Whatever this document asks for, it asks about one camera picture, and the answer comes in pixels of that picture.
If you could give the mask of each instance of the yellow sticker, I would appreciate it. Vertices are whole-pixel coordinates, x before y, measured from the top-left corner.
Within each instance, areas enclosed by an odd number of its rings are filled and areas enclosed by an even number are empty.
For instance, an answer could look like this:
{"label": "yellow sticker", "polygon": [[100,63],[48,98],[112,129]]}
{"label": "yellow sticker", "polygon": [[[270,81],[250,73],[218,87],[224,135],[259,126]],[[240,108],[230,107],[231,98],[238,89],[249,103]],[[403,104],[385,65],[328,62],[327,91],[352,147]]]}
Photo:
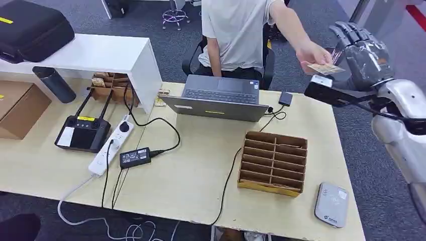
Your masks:
{"label": "yellow sticker", "polygon": [[80,120],[82,120],[82,121],[90,121],[90,122],[94,121],[94,118],[93,118],[93,117],[84,117],[84,116],[79,116],[79,117],[77,117],[77,119],[80,119]]}
{"label": "yellow sticker", "polygon": [[207,113],[213,113],[213,114],[225,114],[225,113],[223,113],[223,112],[208,111],[208,110],[206,110],[205,112],[207,112]]}
{"label": "yellow sticker", "polygon": [[12,24],[13,23],[13,21],[11,21],[9,19],[4,19],[2,17],[0,17],[0,22],[4,22],[4,23],[7,23],[7,24]]}

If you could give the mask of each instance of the gray carpet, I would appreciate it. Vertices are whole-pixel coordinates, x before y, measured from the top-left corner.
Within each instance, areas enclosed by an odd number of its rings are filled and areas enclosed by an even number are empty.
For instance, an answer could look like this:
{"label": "gray carpet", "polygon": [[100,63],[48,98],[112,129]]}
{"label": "gray carpet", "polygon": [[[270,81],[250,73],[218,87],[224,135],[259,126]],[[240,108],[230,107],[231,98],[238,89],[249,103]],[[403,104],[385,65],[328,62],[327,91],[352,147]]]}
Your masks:
{"label": "gray carpet", "polygon": [[[62,11],[77,33],[149,37],[164,81],[184,82],[185,75],[180,68],[182,55],[201,38],[199,9],[189,4],[185,10],[192,22],[184,23],[182,31],[177,31],[172,24],[167,25],[166,30],[161,28],[161,14],[168,8],[167,2],[132,2],[128,16],[110,21],[100,1],[33,1]],[[314,41],[323,46],[335,45],[334,38],[327,31],[328,25],[348,19],[336,0],[298,0],[293,1],[291,6],[298,12]],[[280,42],[273,42],[273,49],[277,59],[271,89],[303,92],[309,77],[299,68],[294,51]],[[366,239],[424,240],[426,227],[421,224],[412,206],[401,173],[371,133],[371,116],[354,107],[335,109],[335,116]],[[104,234],[106,228],[102,223],[79,227],[66,225],[57,216],[56,205],[56,201],[41,198],[16,194],[0,196],[0,220],[18,213],[34,212],[42,219],[38,241],[109,240]],[[111,217],[113,234],[116,236],[124,235],[128,225],[118,212],[76,204],[67,204],[64,210],[72,220],[93,216]],[[161,229],[156,237],[170,240],[175,221],[145,218],[155,220]],[[146,234],[143,240],[148,240],[150,230],[144,228]],[[175,241],[208,238],[209,227],[182,223]]]}

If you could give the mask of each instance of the laptop trackpad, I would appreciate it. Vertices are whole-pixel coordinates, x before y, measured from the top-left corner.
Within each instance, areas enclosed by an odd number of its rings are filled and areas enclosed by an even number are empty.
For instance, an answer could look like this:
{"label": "laptop trackpad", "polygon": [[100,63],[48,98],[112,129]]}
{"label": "laptop trackpad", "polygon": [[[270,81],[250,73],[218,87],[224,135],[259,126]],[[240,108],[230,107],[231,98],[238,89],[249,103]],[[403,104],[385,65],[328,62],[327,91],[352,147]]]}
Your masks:
{"label": "laptop trackpad", "polygon": [[243,92],[244,82],[238,79],[220,79],[218,83],[218,90],[223,92]]}

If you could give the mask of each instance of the laptop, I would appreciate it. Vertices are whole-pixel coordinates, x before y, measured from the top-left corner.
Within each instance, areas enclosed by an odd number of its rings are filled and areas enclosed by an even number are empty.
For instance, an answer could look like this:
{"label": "laptop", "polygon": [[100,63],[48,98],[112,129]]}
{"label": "laptop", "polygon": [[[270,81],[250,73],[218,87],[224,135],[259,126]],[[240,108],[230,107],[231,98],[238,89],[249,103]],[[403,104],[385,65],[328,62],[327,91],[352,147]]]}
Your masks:
{"label": "laptop", "polygon": [[269,106],[259,104],[259,81],[189,75],[182,97],[160,98],[178,114],[258,122]]}

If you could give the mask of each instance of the cardboard box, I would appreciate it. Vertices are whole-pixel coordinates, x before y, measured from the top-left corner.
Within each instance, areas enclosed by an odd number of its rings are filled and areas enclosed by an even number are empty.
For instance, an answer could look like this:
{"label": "cardboard box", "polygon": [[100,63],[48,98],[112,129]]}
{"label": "cardboard box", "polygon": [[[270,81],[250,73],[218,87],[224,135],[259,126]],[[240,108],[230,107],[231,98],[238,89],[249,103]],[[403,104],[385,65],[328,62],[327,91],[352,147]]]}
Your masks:
{"label": "cardboard box", "polygon": [[0,80],[0,138],[22,140],[50,102],[33,83]]}
{"label": "cardboard box", "polygon": [[[108,73],[108,75],[112,77],[102,77],[104,80],[105,87],[96,87],[95,85],[92,85],[92,88],[94,89],[92,94],[93,98],[95,100],[106,100],[110,95],[111,90],[113,90],[113,95],[111,99],[117,103],[124,103],[124,92],[126,86],[130,84],[129,77],[126,74],[119,73]],[[130,86],[126,91],[126,102],[129,106],[132,103],[132,90],[130,89]],[[136,95],[135,106],[138,106],[138,104],[139,98]]]}
{"label": "cardboard box", "polygon": [[238,187],[297,197],[303,192],[307,140],[247,132]]}

